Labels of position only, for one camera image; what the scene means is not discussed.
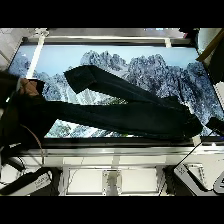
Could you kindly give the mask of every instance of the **metal bracket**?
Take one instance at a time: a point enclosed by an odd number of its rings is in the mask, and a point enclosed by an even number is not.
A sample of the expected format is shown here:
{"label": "metal bracket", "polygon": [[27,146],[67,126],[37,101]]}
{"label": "metal bracket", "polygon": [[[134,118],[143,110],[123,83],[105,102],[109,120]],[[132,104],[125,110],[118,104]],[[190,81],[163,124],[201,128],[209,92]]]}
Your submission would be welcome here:
{"label": "metal bracket", "polygon": [[104,170],[102,176],[102,194],[104,196],[119,196],[122,193],[120,170]]}

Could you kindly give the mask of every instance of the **mountain image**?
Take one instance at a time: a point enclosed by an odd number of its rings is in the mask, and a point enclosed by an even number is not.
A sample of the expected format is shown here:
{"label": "mountain image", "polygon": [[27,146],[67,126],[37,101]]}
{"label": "mountain image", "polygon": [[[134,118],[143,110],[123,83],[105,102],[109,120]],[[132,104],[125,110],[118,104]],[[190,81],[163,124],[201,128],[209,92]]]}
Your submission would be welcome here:
{"label": "mountain image", "polygon": [[[179,66],[168,66],[163,57],[156,54],[149,57],[135,57],[130,63],[126,63],[118,54],[111,55],[108,51],[99,54],[91,50],[80,58],[80,65],[95,65],[161,98],[177,96],[179,102],[189,106],[190,111],[199,118],[203,125],[212,116],[223,120],[223,110],[200,62],[189,63],[184,69]],[[29,66],[30,61],[18,52],[9,72],[25,77]],[[81,105],[126,103],[122,99],[88,89],[76,94],[68,85],[63,74],[49,75],[45,72],[35,71],[34,78],[46,83],[42,94],[48,101],[60,100]],[[204,127],[201,135],[208,135],[210,131]],[[124,136],[107,130],[57,120],[46,137]]]}

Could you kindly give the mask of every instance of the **large display screen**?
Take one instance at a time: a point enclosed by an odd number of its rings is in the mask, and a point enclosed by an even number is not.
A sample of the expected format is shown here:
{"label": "large display screen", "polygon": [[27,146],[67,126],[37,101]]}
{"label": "large display screen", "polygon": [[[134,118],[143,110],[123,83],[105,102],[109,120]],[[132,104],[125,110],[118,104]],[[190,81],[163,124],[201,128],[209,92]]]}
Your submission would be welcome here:
{"label": "large display screen", "polygon": [[[26,77],[36,46],[21,46],[9,68]],[[111,96],[84,90],[76,94],[64,72],[80,65],[99,68],[159,97],[177,96],[205,125],[210,117],[223,119],[223,110],[194,48],[114,45],[44,45],[33,78],[44,81],[46,100],[81,105],[123,103]],[[206,136],[211,130],[204,127]],[[57,120],[48,138],[128,137],[128,135]]]}

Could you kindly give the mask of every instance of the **floor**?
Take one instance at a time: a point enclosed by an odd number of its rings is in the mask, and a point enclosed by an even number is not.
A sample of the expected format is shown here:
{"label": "floor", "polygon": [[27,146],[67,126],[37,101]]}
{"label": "floor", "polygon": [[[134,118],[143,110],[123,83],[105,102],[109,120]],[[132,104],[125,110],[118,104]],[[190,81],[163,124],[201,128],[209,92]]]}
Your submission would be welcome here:
{"label": "floor", "polygon": [[49,36],[126,36],[182,38],[178,28],[50,28]]}

